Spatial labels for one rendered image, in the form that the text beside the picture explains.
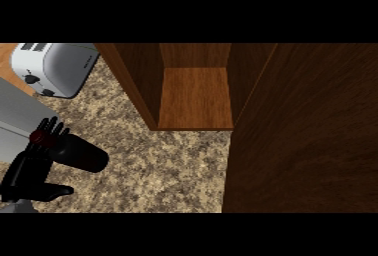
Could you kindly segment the open wooden cabinet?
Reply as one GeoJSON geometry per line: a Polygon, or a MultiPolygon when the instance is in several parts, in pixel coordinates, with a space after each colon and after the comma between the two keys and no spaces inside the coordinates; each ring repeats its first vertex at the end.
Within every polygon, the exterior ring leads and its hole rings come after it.
{"type": "Polygon", "coordinates": [[[153,131],[230,131],[272,43],[99,43],[96,48],[153,131]]]}

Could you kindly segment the dark wooden cabinet door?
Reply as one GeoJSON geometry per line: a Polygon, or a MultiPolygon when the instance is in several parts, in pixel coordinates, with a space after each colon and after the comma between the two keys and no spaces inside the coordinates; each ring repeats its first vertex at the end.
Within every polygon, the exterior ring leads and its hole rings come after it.
{"type": "Polygon", "coordinates": [[[378,43],[275,46],[230,137],[223,211],[378,212],[378,43]]]}

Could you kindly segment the dark wine bottle red cap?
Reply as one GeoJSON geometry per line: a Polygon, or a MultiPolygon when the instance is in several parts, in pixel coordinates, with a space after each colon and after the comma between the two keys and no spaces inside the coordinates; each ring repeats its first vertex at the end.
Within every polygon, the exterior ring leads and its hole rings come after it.
{"type": "Polygon", "coordinates": [[[108,165],[108,153],[74,134],[53,136],[35,130],[29,142],[47,150],[49,158],[62,165],[91,173],[100,172],[108,165]]]}

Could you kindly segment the silver toaster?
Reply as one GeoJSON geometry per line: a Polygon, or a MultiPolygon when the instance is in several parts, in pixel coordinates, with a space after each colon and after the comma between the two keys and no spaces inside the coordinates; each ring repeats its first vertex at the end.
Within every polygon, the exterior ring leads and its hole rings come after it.
{"type": "Polygon", "coordinates": [[[9,62],[15,74],[40,95],[72,99],[97,58],[93,43],[19,43],[9,62]]]}

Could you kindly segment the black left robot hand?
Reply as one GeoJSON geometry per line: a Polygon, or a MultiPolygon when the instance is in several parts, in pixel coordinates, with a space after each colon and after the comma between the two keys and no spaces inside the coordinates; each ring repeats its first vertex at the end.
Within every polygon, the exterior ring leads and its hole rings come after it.
{"type": "Polygon", "coordinates": [[[74,193],[71,186],[46,182],[53,160],[49,156],[49,148],[37,144],[38,140],[57,139],[68,133],[69,129],[63,129],[63,123],[57,123],[57,117],[41,120],[29,135],[26,148],[16,155],[0,183],[3,202],[16,203],[21,199],[50,202],[57,197],[74,193]]]}

